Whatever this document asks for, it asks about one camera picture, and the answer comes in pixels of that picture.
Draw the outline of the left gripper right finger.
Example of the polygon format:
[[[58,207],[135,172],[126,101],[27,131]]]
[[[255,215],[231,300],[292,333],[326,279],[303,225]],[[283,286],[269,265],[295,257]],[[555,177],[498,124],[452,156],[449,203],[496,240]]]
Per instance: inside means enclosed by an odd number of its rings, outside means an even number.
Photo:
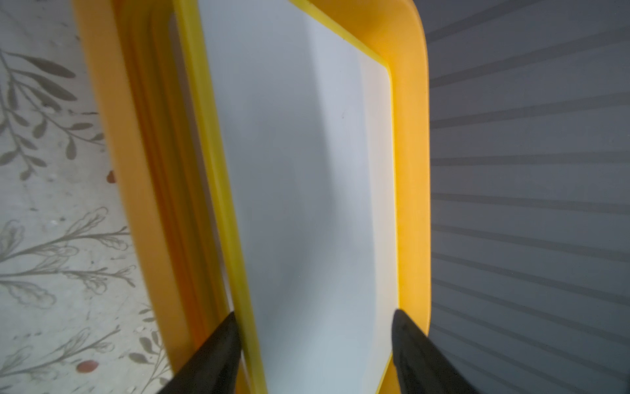
[[[403,394],[479,394],[403,310],[394,313],[391,340]]]

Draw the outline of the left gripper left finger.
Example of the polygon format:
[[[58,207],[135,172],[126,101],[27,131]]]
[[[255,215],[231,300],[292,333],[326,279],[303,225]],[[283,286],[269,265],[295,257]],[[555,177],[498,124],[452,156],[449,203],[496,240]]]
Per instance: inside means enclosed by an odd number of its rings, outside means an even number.
[[[158,393],[233,394],[240,361],[239,326],[231,312]]]

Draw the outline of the whiteboard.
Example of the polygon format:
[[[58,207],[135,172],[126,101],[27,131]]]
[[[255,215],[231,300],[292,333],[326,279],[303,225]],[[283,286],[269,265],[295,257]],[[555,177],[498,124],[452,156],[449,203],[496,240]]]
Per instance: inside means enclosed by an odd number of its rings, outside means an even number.
[[[377,393],[399,304],[385,62],[312,1],[178,1],[254,393]]]

